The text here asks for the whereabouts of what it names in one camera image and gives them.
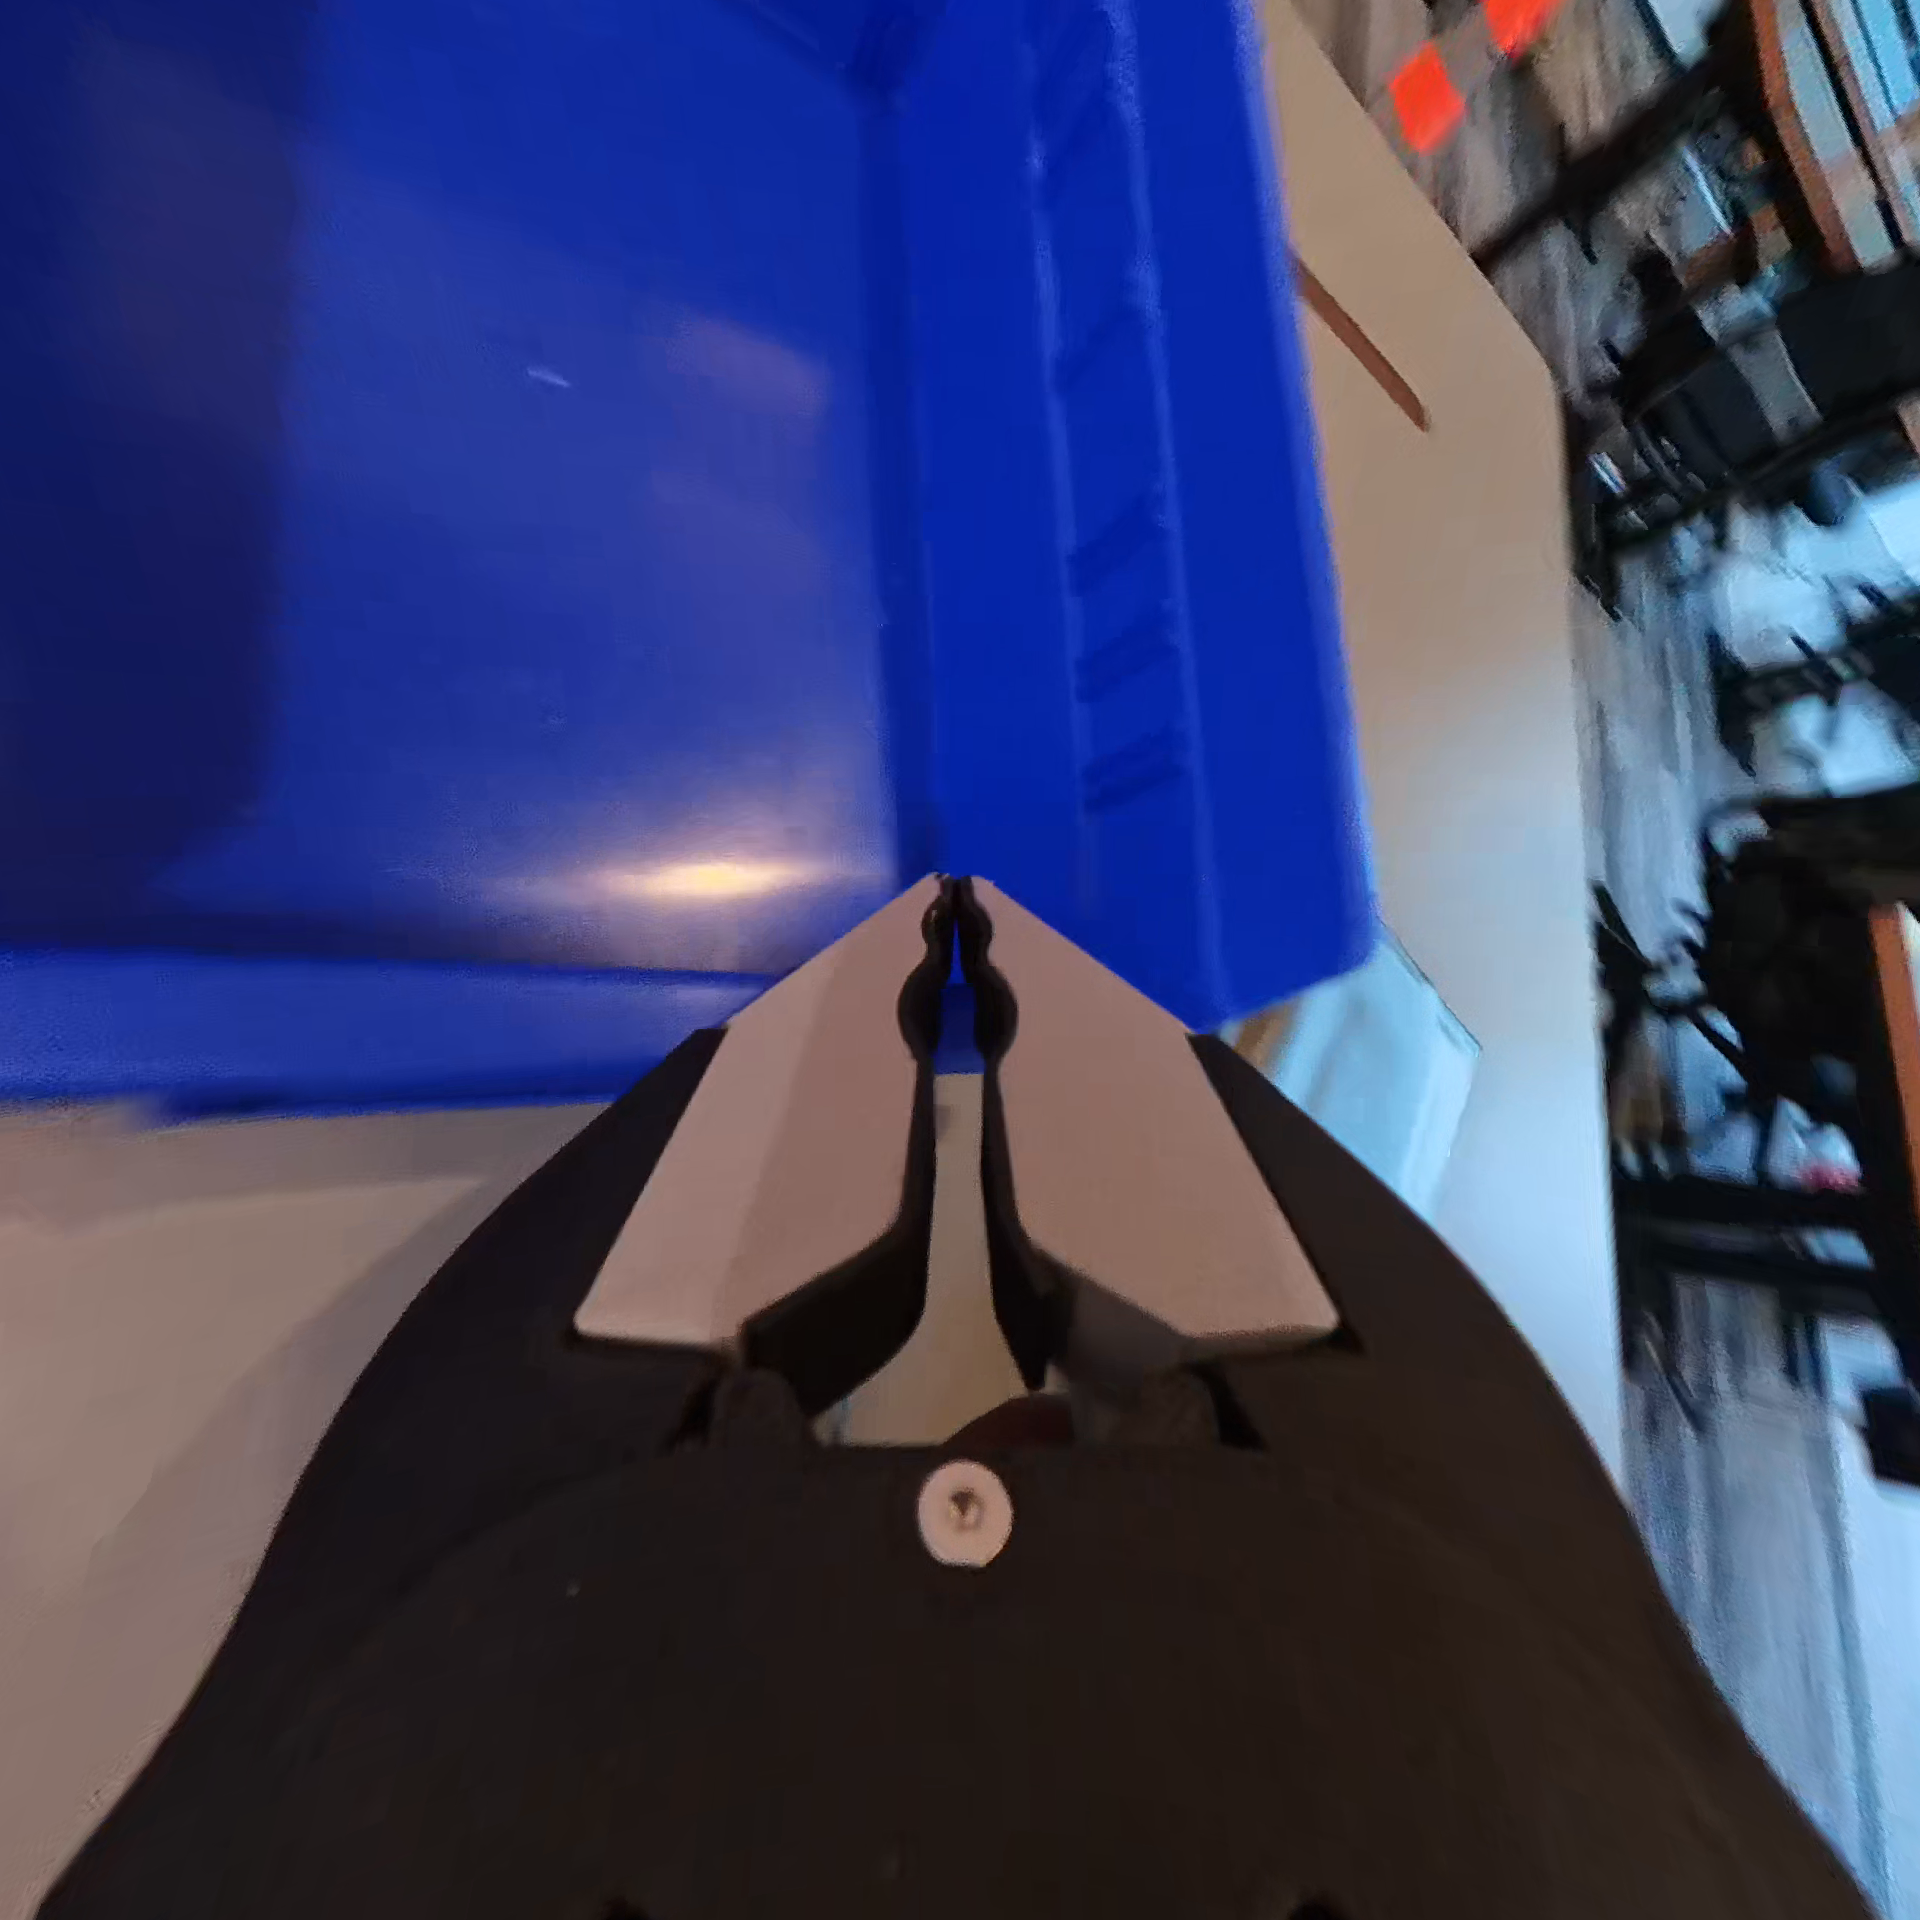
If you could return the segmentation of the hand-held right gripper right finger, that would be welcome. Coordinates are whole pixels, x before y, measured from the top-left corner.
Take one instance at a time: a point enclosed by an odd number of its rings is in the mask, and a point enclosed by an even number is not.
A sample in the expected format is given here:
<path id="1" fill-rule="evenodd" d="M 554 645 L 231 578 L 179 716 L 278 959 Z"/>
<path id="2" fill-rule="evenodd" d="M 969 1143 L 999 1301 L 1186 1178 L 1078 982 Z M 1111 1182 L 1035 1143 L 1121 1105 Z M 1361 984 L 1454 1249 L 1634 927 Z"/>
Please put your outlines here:
<path id="1" fill-rule="evenodd" d="M 961 976 L 988 1300 L 1021 1387 L 1131 1396 L 1338 1332 L 1175 1013 L 976 874 Z"/>

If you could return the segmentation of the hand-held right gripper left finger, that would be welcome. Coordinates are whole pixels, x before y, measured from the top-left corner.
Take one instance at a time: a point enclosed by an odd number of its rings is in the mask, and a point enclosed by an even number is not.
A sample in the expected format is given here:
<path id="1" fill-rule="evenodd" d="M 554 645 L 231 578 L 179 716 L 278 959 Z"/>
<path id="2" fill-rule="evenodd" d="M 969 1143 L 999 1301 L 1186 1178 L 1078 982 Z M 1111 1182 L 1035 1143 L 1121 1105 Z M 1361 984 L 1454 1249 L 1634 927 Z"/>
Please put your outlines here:
<path id="1" fill-rule="evenodd" d="M 951 898 L 926 874 L 717 1026 L 574 1332 L 851 1401 L 926 1316 Z"/>

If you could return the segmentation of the blue plastic bin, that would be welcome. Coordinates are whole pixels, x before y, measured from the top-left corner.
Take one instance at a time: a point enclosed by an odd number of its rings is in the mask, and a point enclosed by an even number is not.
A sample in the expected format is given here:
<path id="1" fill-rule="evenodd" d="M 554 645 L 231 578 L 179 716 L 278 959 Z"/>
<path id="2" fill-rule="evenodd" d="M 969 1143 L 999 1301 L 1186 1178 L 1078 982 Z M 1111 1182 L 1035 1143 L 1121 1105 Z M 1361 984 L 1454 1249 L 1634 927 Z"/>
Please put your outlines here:
<path id="1" fill-rule="evenodd" d="M 1254 6 L 3 6 L 3 1105 L 616 1094 L 922 874 L 1376 929 Z"/>

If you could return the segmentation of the clear plastic piece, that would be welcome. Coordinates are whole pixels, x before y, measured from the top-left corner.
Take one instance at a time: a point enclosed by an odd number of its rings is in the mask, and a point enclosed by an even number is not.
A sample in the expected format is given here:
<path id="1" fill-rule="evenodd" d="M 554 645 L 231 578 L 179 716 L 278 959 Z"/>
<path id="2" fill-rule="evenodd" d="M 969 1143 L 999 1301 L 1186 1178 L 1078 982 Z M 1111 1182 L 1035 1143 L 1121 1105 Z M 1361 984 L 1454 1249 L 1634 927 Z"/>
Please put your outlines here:
<path id="1" fill-rule="evenodd" d="M 1479 1038 L 1385 927 L 1354 971 L 1224 1023 L 1222 1038 L 1414 1215 L 1436 1215 Z"/>

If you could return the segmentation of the black office chair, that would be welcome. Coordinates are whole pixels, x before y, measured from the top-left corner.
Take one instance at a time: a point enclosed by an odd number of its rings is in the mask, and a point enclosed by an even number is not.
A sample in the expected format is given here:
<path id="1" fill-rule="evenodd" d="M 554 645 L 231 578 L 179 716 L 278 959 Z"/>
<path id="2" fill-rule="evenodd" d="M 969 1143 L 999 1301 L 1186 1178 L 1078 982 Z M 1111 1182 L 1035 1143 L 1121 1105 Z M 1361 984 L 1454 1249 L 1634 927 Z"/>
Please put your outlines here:
<path id="1" fill-rule="evenodd" d="M 1672 1279 L 1747 1286 L 1786 1316 L 1864 1316 L 1895 1379 L 1861 1396 L 1878 1483 L 1920 1483 L 1920 785 L 1749 796 L 1700 827 L 1704 911 L 1648 959 L 1596 889 L 1601 1070 L 1690 1026 L 1735 1072 L 1749 1172 L 1631 1170 L 1611 1202 L 1631 1301 Z"/>

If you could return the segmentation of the orange traffic cone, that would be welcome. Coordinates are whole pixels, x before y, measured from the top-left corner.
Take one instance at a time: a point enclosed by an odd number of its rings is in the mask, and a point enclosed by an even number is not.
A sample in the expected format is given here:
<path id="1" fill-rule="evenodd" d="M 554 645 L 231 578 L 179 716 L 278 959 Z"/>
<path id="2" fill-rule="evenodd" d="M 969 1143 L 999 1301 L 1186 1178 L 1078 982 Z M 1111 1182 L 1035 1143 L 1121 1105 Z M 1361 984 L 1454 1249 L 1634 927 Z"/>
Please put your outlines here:
<path id="1" fill-rule="evenodd" d="M 1383 130 L 1403 156 L 1442 153 L 1469 121 L 1472 103 L 1525 59 L 1562 13 L 1562 0 L 1469 0 L 1454 20 L 1385 73 L 1376 98 Z"/>

